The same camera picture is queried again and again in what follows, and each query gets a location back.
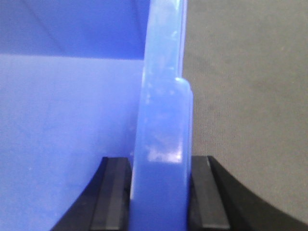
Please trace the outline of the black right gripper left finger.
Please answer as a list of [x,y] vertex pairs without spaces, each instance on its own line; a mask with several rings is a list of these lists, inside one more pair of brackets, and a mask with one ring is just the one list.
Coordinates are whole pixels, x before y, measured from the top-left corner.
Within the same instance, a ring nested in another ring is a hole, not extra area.
[[131,176],[127,158],[103,157],[91,181],[52,230],[128,230]]

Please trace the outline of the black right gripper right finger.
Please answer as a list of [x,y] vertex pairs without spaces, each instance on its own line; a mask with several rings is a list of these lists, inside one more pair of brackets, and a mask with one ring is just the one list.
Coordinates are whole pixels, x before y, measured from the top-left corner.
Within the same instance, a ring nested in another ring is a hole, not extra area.
[[241,184],[214,157],[192,157],[188,230],[307,229],[307,224],[280,211]]

